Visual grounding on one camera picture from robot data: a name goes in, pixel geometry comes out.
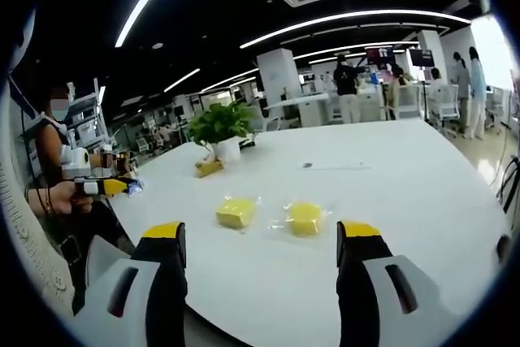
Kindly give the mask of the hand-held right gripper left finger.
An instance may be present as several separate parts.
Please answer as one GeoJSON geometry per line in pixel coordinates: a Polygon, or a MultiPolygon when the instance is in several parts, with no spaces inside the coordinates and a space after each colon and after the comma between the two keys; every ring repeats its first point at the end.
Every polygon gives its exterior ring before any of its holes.
{"type": "Polygon", "coordinates": [[[148,229],[132,254],[94,237],[84,306],[72,321],[75,336],[84,346],[183,346],[185,268],[180,221],[148,229]]]}

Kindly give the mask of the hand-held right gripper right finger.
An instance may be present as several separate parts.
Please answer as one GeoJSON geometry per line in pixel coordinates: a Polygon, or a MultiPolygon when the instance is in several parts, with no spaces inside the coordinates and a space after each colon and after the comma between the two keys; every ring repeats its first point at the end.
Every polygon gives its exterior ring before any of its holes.
{"type": "Polygon", "coordinates": [[[341,220],[336,229],[340,345],[435,344],[427,325],[443,317],[436,283],[371,225],[341,220]]]}

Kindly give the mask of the person's left hand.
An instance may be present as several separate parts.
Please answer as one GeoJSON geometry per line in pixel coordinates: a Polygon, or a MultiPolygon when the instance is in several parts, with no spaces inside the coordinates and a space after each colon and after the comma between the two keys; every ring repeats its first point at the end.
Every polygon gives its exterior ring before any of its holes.
{"type": "Polygon", "coordinates": [[[63,181],[47,190],[49,204],[58,215],[69,215],[74,208],[81,213],[92,210],[93,199],[78,193],[74,182],[63,181]]]}

